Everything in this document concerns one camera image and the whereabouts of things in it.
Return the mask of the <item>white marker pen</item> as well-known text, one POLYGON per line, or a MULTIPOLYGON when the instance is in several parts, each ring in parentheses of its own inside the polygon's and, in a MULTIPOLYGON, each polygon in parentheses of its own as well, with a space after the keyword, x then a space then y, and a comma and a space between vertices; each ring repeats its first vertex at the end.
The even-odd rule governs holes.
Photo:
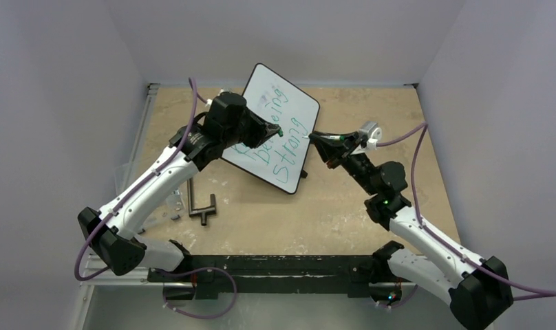
POLYGON ((345 135, 332 135, 332 134, 324 134, 321 132, 310 133, 305 135, 303 138, 307 140, 318 140, 318 139, 327 139, 327 140, 344 140, 345 135))

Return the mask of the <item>white whiteboard black frame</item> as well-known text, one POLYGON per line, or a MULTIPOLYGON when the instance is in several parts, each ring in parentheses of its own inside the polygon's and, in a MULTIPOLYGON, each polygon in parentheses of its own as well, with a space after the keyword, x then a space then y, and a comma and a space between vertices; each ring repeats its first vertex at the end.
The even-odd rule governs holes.
POLYGON ((320 104, 274 70, 257 63, 242 93, 247 106, 263 119, 278 124, 275 135, 258 148, 236 144, 222 159, 233 166, 293 195, 298 190, 320 104))

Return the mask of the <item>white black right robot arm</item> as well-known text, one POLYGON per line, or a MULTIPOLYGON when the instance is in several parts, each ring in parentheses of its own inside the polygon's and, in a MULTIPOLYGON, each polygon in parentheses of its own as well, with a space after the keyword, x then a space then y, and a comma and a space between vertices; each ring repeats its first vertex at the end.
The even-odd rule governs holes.
POLYGON ((415 255, 390 241, 372 262, 378 278, 395 275, 413 282, 446 303, 465 329, 486 329, 513 304, 505 283, 508 271, 500 259, 484 258, 455 242, 403 196, 407 181, 401 163, 374 165, 365 154, 368 138, 359 132, 314 131, 309 140, 329 169, 342 166, 370 196, 364 202, 369 218, 420 252, 415 255))

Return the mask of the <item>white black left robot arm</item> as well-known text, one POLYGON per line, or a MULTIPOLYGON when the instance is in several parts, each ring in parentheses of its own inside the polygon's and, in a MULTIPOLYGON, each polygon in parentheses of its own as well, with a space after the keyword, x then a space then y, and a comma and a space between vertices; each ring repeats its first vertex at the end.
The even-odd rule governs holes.
POLYGON ((135 182, 98 210, 86 207, 78 222, 85 245, 122 276, 137 267, 160 269, 174 281, 191 274, 190 252, 175 240, 139 236, 148 216, 183 183, 236 144, 255 149, 282 129, 254 113, 246 99, 223 91, 207 100, 208 109, 191 111, 189 123, 169 140, 157 160, 135 182))

